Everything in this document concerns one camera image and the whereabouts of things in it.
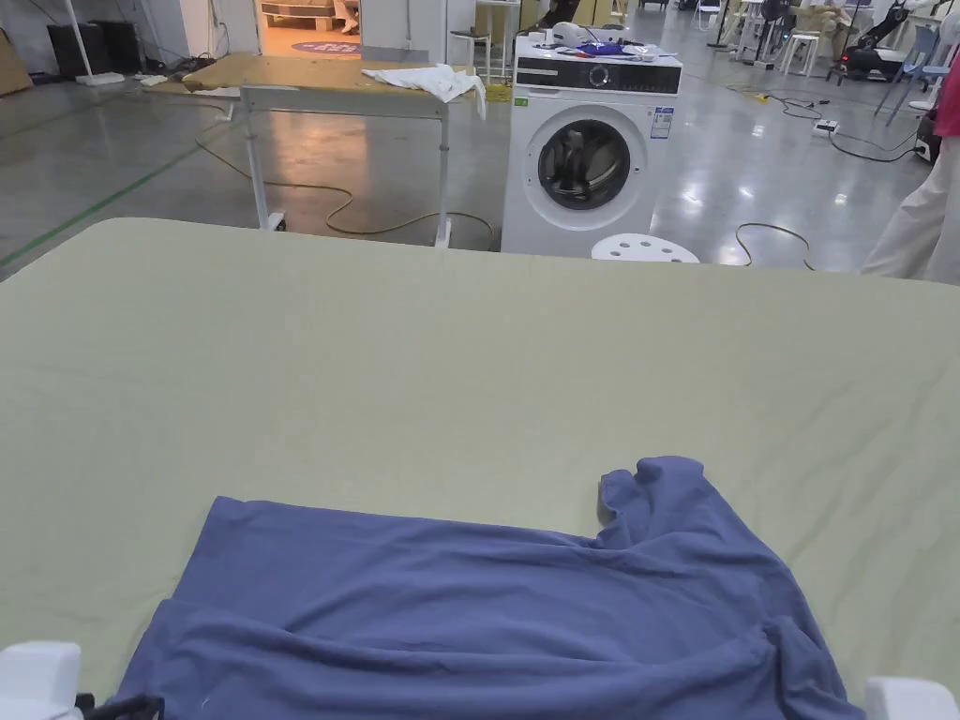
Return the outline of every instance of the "white stool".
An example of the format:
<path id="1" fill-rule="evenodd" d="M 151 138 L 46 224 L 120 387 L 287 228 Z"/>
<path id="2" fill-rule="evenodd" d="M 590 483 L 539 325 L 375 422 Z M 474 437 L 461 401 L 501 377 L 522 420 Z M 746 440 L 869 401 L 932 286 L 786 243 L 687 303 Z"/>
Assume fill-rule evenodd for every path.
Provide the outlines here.
<path id="1" fill-rule="evenodd" d="M 817 59 L 817 49 L 820 45 L 820 36 L 812 33 L 794 33 L 786 43 L 786 55 L 783 56 L 783 74 L 790 72 L 790 64 L 793 62 L 793 56 L 797 52 L 800 43 L 806 44 L 806 63 L 804 64 L 804 75 L 808 78 L 813 72 L 813 63 Z"/>
<path id="2" fill-rule="evenodd" d="M 637 262 L 694 262 L 697 256 L 679 245 L 653 235 L 627 232 L 611 235 L 593 246 L 594 260 L 634 260 Z"/>
<path id="3" fill-rule="evenodd" d="M 473 53 L 476 50 L 476 41 L 483 41 L 484 45 L 487 47 L 487 85 L 490 85 L 490 45 L 492 42 L 492 37 L 489 35 L 481 35 L 480 33 L 475 33 L 471 30 L 451 30 L 450 37 L 456 37 L 461 40 L 466 40 L 470 43 L 470 65 L 473 65 Z"/>

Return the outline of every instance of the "black speaker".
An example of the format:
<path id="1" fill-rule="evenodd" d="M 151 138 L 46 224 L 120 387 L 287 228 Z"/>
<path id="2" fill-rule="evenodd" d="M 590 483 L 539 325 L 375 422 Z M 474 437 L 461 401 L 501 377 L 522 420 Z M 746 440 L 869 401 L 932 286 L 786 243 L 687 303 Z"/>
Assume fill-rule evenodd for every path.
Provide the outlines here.
<path id="1" fill-rule="evenodd" d="M 91 20 L 104 31 L 104 43 L 110 57 L 110 69 L 121 75 L 144 71 L 146 58 L 136 25 L 118 20 Z"/>
<path id="2" fill-rule="evenodd" d="M 50 42 L 54 46 L 57 66 L 64 78 L 76 78 L 86 75 L 84 56 L 80 54 L 77 37 L 72 25 L 47 25 Z M 110 55 L 104 42 L 104 31 L 99 25 L 80 24 L 80 35 L 84 39 L 86 58 L 90 61 L 90 70 L 94 75 L 110 72 Z"/>

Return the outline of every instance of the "cardboard box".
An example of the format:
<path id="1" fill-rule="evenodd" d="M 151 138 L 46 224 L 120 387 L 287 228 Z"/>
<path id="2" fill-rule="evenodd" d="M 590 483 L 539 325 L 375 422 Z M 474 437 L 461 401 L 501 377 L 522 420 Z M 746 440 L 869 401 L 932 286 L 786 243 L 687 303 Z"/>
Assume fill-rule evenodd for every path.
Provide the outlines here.
<path id="1" fill-rule="evenodd" d="M 0 95 L 25 90 L 33 84 L 23 63 L 14 52 L 10 38 L 0 28 Z"/>

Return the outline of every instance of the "label sticker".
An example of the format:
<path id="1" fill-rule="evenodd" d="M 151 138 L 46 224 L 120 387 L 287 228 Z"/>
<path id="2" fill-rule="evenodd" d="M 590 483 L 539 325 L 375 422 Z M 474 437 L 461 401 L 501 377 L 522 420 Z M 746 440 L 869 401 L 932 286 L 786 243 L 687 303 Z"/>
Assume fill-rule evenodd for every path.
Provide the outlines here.
<path id="1" fill-rule="evenodd" d="M 654 140 L 665 140 L 670 136 L 670 124 L 673 122 L 673 108 L 657 108 L 654 110 L 654 124 L 650 129 L 650 137 Z"/>

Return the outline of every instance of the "pink shirt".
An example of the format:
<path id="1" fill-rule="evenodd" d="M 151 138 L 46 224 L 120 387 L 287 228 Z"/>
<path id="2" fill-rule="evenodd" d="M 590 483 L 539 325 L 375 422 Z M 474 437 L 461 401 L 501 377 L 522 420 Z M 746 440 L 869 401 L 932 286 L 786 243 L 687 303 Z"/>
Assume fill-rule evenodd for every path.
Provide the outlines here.
<path id="1" fill-rule="evenodd" d="M 960 135 L 960 70 L 957 68 L 960 68 L 960 62 L 955 61 L 940 88 L 940 105 L 933 131 L 941 137 Z"/>

